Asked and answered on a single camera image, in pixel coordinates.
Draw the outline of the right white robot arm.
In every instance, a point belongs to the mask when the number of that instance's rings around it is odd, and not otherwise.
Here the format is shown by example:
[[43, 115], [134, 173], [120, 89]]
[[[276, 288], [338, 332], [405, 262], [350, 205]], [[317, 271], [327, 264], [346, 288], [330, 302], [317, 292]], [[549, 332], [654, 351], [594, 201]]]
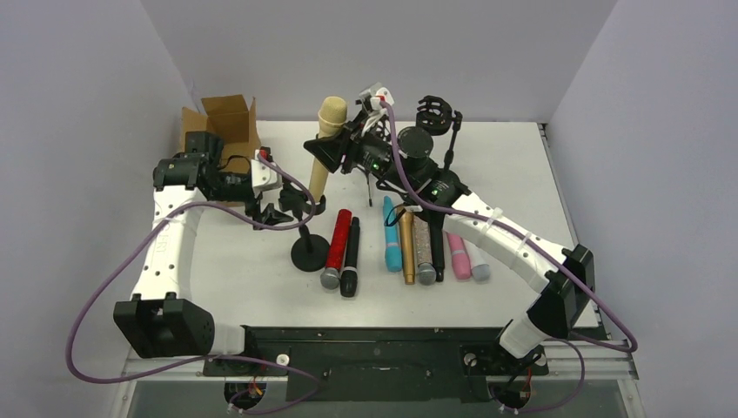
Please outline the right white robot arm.
[[407, 204], [420, 206], [422, 219], [470, 241], [506, 265], [537, 298], [505, 325], [497, 344], [522, 359], [541, 342], [566, 339], [594, 297], [594, 256], [532, 234], [489, 206], [452, 170], [432, 157], [432, 133], [410, 126], [393, 137], [389, 129], [346, 124], [338, 132], [310, 139], [304, 148], [328, 172], [359, 168], [387, 184]]

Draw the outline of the white grey microphone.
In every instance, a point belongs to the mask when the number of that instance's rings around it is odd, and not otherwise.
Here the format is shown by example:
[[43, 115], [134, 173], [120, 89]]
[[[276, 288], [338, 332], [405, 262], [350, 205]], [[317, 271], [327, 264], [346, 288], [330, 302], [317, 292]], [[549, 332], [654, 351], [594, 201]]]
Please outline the white grey microphone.
[[475, 281], [486, 282], [491, 278], [491, 267], [482, 255], [482, 251], [472, 242], [464, 240], [466, 253], [470, 261], [471, 274]]

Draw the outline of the brown cardboard box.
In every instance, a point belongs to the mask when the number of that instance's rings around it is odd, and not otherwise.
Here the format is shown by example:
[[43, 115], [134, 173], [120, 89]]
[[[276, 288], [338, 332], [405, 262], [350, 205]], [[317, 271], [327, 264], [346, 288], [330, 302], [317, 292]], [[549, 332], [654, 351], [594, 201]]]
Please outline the brown cardboard box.
[[261, 147], [256, 104], [241, 95], [202, 98], [203, 111], [181, 112], [179, 151], [167, 185], [199, 190], [207, 200], [245, 204], [239, 187], [252, 186], [250, 162]]

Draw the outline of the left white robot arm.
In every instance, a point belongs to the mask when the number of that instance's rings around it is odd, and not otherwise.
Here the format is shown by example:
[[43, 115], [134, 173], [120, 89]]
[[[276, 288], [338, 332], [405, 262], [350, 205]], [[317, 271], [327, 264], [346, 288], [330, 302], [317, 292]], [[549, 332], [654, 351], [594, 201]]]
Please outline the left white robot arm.
[[198, 226], [206, 208], [242, 203], [241, 219], [257, 230], [285, 230], [292, 217], [262, 194], [283, 185], [270, 148], [252, 152], [245, 173], [228, 172], [221, 162], [225, 142], [208, 131], [191, 131], [185, 149], [159, 161], [153, 170], [154, 220], [143, 247], [143, 268], [127, 301], [118, 302], [113, 320], [136, 354], [158, 357], [242, 354], [245, 327], [217, 323], [191, 296], [191, 263]]

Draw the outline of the clip mic stand round base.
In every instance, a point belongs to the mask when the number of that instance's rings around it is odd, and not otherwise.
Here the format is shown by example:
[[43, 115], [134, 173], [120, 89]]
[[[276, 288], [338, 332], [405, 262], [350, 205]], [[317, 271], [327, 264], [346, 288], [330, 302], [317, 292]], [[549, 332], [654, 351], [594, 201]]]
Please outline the clip mic stand round base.
[[314, 273], [325, 268], [329, 242], [324, 237], [311, 233], [308, 226], [298, 228], [299, 238], [291, 249], [292, 264], [298, 270]]

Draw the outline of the silver glitter microphone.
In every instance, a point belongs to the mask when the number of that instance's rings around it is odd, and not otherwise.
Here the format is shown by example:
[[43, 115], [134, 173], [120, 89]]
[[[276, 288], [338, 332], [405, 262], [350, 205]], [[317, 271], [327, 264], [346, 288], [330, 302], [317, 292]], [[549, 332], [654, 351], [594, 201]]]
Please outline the silver glitter microphone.
[[436, 269], [433, 266], [430, 229], [429, 225], [419, 217], [413, 219], [413, 245], [416, 281], [423, 286], [431, 286], [436, 282]]

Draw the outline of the tripod shock mount stand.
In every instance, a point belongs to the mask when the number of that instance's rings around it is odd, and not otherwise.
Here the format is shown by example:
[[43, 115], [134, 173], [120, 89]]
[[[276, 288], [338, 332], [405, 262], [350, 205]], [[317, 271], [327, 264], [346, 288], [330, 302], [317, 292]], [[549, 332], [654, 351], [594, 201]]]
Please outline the tripod shock mount stand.
[[[367, 112], [361, 107], [361, 111], [357, 114], [357, 116], [354, 118], [354, 120], [348, 122], [348, 124], [362, 124], [364, 126], [363, 132], [368, 131], [371, 127], [374, 127], [377, 124], [386, 124], [388, 126], [388, 117], [387, 117], [387, 111], [383, 107], [382, 110], [379, 111], [370, 111]], [[382, 180], [383, 176], [374, 176], [368, 173], [362, 172], [366, 178], [366, 185], [367, 185], [367, 193], [368, 193], [368, 202], [369, 206], [373, 206], [373, 192], [374, 192], [374, 186], [372, 185], [373, 180], [371, 180], [371, 177], [374, 177], [378, 180]]]

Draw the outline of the red glitter microphone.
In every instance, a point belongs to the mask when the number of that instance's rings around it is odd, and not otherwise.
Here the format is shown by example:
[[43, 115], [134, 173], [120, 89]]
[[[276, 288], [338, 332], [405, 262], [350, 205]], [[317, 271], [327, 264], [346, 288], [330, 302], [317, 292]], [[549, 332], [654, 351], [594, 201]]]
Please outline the red glitter microphone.
[[333, 229], [325, 268], [320, 274], [320, 283], [325, 289], [333, 290], [339, 286], [339, 269], [343, 266], [351, 221], [352, 212], [348, 209], [340, 209]]

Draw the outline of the pink microphone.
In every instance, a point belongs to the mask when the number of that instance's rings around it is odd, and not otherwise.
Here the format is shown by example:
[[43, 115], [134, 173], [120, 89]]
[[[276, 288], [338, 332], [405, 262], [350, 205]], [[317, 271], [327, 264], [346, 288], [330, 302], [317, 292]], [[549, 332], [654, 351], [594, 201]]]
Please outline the pink microphone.
[[472, 268], [464, 240], [452, 233], [446, 233], [446, 239], [451, 255], [452, 269], [456, 279], [469, 280], [472, 276]]

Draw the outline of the gold microphone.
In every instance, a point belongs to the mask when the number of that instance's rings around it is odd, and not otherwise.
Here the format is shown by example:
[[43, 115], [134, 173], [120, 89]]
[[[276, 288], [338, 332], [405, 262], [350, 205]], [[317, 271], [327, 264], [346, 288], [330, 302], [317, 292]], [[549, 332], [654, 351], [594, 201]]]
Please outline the gold microphone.
[[402, 256], [402, 272], [406, 285], [415, 284], [415, 251], [413, 241], [413, 213], [404, 206], [397, 210], [399, 242]]

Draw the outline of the cream microphone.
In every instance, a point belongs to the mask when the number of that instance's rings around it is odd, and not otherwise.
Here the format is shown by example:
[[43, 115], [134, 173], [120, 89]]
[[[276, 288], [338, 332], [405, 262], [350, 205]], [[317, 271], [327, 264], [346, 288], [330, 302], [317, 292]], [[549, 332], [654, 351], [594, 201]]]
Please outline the cream microphone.
[[[347, 103], [341, 97], [329, 96], [324, 99], [318, 111], [319, 130], [316, 138], [331, 137], [340, 131], [347, 117]], [[324, 196], [328, 170], [317, 159], [313, 160], [309, 192], [316, 201]]]

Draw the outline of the blue microphone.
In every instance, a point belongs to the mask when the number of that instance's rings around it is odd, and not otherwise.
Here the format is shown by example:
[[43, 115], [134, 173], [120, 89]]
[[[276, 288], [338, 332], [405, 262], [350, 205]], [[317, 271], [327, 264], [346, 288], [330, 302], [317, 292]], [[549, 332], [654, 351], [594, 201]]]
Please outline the blue microphone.
[[386, 268], [390, 273], [397, 273], [402, 270], [402, 254], [396, 227], [396, 208], [389, 196], [383, 198], [382, 212], [384, 216]]

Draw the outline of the slim black microphone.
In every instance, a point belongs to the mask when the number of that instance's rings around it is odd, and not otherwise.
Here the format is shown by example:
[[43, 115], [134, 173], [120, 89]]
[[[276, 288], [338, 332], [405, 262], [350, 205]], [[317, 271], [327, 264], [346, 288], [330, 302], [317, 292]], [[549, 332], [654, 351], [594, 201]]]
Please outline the slim black microphone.
[[435, 270], [436, 282], [443, 282], [445, 279], [445, 248], [444, 233], [437, 226], [430, 226], [430, 245], [432, 255], [432, 265]]

